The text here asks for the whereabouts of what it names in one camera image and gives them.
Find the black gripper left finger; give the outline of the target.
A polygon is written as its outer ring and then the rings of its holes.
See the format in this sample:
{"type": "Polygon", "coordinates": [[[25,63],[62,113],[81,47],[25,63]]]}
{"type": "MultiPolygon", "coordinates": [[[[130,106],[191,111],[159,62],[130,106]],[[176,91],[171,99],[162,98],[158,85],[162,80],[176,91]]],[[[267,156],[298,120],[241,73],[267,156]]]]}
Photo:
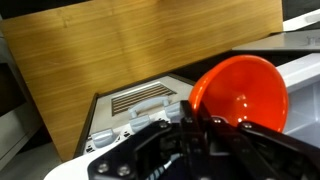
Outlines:
{"type": "Polygon", "coordinates": [[[87,168],[89,180],[200,180],[210,176],[208,146],[187,101],[169,122],[151,123],[87,168]]]}

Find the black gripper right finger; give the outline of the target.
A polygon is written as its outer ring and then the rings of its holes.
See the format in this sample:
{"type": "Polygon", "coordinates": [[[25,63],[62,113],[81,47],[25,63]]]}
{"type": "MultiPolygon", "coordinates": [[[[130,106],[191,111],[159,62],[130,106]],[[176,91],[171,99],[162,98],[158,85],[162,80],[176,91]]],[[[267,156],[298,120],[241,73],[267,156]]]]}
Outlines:
{"type": "Polygon", "coordinates": [[[200,106],[198,122],[216,180],[320,180],[319,148],[252,121],[234,126],[200,106]]]}

